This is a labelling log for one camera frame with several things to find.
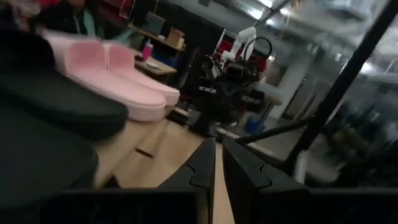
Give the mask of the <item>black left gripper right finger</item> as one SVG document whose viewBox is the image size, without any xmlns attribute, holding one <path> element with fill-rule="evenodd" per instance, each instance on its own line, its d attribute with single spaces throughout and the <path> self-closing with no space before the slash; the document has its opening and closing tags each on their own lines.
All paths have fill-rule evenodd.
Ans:
<svg viewBox="0 0 398 224">
<path fill-rule="evenodd" d="M 228 138 L 223 172 L 235 224 L 398 224 L 398 189 L 310 188 Z"/>
</svg>

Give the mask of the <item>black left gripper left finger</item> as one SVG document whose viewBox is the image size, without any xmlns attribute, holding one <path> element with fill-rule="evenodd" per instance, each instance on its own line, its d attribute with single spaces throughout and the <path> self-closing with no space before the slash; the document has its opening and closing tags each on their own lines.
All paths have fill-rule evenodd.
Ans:
<svg viewBox="0 0 398 224">
<path fill-rule="evenodd" d="M 65 191 L 44 205 L 40 224 L 212 224 L 214 186 L 208 138 L 158 187 Z"/>
</svg>

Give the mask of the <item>pink slide sandal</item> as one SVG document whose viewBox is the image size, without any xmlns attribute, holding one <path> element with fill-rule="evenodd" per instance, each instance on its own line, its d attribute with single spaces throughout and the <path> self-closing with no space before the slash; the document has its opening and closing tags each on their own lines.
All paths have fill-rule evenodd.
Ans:
<svg viewBox="0 0 398 224">
<path fill-rule="evenodd" d="M 106 42 L 103 47 L 107 53 L 107 66 L 111 73 L 163 95 L 167 106 L 175 106 L 178 103 L 180 92 L 177 89 L 158 82 L 135 68 L 136 55 L 132 49 L 115 42 Z"/>
<path fill-rule="evenodd" d="M 135 121 L 159 121 L 165 116 L 166 100 L 159 93 L 112 74 L 108 54 L 98 39 L 43 30 L 41 36 L 53 49 L 57 70 L 75 83 L 128 109 Z"/>
</svg>

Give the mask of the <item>black slide sandal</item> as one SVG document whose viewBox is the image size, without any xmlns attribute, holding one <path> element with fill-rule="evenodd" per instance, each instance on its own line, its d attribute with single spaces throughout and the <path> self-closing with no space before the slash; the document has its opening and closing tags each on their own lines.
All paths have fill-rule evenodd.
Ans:
<svg viewBox="0 0 398 224">
<path fill-rule="evenodd" d="M 0 101 L 94 141 L 120 132 L 127 120 L 123 104 L 61 74 L 47 40 L 20 30 L 0 29 Z"/>
<path fill-rule="evenodd" d="M 0 104 L 0 209 L 90 188 L 98 156 L 90 144 L 23 111 Z"/>
</svg>

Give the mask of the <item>blue object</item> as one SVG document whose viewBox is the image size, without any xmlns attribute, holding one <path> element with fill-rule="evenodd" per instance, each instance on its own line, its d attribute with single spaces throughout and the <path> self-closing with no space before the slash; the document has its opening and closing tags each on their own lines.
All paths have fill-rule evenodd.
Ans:
<svg viewBox="0 0 398 224">
<path fill-rule="evenodd" d="M 248 134 L 255 134 L 265 130 L 265 121 L 261 118 L 250 116 L 244 126 L 245 132 Z"/>
</svg>

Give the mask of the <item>wooden desk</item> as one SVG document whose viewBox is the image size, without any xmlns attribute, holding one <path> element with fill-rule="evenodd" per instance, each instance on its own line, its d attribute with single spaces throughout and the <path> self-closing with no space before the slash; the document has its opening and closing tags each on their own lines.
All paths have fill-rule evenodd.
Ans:
<svg viewBox="0 0 398 224">
<path fill-rule="evenodd" d="M 173 67 L 170 67 L 152 57 L 149 57 L 145 62 L 136 61 L 134 66 L 144 72 L 153 73 L 155 75 L 171 75 L 177 72 Z"/>
</svg>

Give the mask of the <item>pink cup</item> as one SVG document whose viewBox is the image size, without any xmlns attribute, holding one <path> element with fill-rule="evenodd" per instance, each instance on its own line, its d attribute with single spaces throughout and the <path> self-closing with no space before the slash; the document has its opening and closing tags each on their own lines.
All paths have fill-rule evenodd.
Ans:
<svg viewBox="0 0 398 224">
<path fill-rule="evenodd" d="M 149 59 L 149 57 L 152 54 L 153 48 L 154 48 L 154 46 L 150 42 L 147 42 L 145 44 L 145 46 L 143 48 L 143 51 L 142 51 L 142 58 L 143 58 L 144 61 Z"/>
</svg>

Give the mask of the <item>cardboard box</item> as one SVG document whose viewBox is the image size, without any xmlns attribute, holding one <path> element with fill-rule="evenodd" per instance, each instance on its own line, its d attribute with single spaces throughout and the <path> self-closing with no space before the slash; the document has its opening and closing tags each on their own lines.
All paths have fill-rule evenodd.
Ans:
<svg viewBox="0 0 398 224">
<path fill-rule="evenodd" d="M 167 42 L 171 46 L 181 49 L 185 41 L 184 36 L 185 34 L 182 31 L 178 29 L 171 29 L 169 36 L 167 37 Z"/>
</svg>

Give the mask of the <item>dark computer monitor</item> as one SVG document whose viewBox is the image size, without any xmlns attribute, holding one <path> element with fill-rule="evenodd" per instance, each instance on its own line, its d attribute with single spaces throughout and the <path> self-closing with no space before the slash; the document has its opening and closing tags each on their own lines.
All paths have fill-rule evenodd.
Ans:
<svg viewBox="0 0 398 224">
<path fill-rule="evenodd" d="M 159 35 L 166 20 L 158 15 L 148 12 L 146 14 L 142 28 L 154 35 Z"/>
</svg>

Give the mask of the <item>person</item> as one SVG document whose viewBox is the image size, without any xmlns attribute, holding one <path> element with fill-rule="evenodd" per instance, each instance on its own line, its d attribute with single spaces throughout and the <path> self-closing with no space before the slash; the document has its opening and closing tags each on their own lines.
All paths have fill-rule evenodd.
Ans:
<svg viewBox="0 0 398 224">
<path fill-rule="evenodd" d="M 50 30 L 128 43 L 134 31 L 106 18 L 100 12 L 100 1 L 57 0 L 30 21 Z"/>
</svg>

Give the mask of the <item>wooden shelf with black frame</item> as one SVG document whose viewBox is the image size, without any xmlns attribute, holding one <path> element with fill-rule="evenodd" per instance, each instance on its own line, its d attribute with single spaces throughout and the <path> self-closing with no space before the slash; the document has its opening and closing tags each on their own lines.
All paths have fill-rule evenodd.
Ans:
<svg viewBox="0 0 398 224">
<path fill-rule="evenodd" d="M 203 140 L 167 119 L 154 123 L 127 121 L 117 135 L 95 143 L 99 166 L 94 185 L 101 188 L 114 176 L 123 188 L 157 187 Z"/>
</svg>

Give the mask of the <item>black rig frame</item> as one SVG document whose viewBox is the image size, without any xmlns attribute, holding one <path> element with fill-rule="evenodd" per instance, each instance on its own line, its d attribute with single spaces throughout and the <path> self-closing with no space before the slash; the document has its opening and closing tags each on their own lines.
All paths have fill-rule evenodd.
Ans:
<svg viewBox="0 0 398 224">
<path fill-rule="evenodd" d="M 388 0 L 380 15 L 364 35 L 362 42 L 340 72 L 336 82 L 334 82 L 332 88 L 318 108 L 315 117 L 308 124 L 292 152 L 285 160 L 284 171 L 288 175 L 294 173 L 299 154 L 302 151 L 308 150 L 397 14 L 398 0 Z"/>
</svg>

